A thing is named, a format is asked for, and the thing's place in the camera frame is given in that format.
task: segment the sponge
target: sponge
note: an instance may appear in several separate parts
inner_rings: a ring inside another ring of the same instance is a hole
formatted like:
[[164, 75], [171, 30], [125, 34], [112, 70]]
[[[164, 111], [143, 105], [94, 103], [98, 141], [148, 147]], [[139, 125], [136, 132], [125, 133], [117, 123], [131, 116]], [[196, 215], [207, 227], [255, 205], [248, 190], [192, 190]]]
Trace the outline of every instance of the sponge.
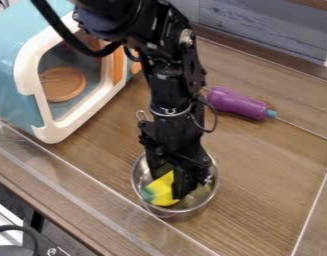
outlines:
[[179, 200], [172, 199], [173, 171], [169, 171], [159, 179], [151, 182], [140, 191], [141, 199], [157, 206], [171, 206]]

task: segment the purple handle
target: purple handle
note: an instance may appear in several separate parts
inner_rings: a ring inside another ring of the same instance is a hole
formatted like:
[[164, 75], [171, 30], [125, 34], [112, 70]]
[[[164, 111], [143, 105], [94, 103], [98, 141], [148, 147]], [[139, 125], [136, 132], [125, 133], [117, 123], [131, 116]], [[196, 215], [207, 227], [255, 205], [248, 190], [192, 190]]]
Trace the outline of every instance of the purple handle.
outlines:
[[276, 112], [267, 109], [264, 102], [241, 96], [219, 86], [211, 88], [208, 102], [217, 111], [231, 112], [255, 120], [263, 120], [265, 116], [276, 116]]

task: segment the toy microwave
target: toy microwave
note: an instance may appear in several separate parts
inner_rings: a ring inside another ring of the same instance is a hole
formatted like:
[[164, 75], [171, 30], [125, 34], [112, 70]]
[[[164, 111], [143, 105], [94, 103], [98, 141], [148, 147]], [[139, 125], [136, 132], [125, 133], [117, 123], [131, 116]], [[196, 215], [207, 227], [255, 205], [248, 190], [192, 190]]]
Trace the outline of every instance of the toy microwave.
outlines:
[[[104, 42], [72, 20], [73, 5], [61, 0], [50, 5], [77, 38], [89, 48], [101, 48]], [[30, 2], [18, 2], [0, 13], [0, 118], [42, 142], [60, 142], [121, 90], [137, 65], [121, 48], [102, 59], [80, 54]], [[48, 92], [44, 83], [61, 87]]]

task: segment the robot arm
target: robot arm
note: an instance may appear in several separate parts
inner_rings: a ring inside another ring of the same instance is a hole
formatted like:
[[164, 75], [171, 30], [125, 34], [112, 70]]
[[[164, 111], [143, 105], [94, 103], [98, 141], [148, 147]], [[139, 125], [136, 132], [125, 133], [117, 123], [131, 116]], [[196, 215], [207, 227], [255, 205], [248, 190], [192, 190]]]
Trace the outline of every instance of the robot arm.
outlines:
[[[40, 5], [45, 1], [32, 2], [45, 12]], [[204, 129], [207, 103], [199, 94], [205, 85], [205, 71], [189, 22], [164, 0], [72, 2], [73, 19], [86, 33], [110, 41], [113, 48], [121, 44], [139, 53], [153, 115], [153, 122], [139, 122], [139, 141], [145, 148], [152, 178], [173, 170], [172, 195], [173, 199], [181, 199], [197, 183], [204, 185], [209, 181], [212, 164], [200, 145], [203, 133], [211, 131]]]

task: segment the metal bowl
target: metal bowl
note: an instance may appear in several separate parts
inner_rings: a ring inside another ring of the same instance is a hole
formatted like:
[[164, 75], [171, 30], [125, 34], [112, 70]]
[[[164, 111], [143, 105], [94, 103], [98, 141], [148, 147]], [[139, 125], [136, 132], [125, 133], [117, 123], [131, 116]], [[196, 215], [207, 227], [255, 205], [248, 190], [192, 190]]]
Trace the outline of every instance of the metal bowl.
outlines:
[[199, 185], [197, 188], [176, 204], [168, 207], [152, 205], [147, 203], [140, 196], [141, 188], [152, 182], [147, 159], [143, 154], [133, 165], [131, 183], [144, 208], [164, 220], [183, 221], [195, 216], [201, 212], [201, 210], [204, 210], [216, 191], [219, 190], [219, 172], [213, 159], [209, 173], [212, 174], [211, 183], [205, 186]]

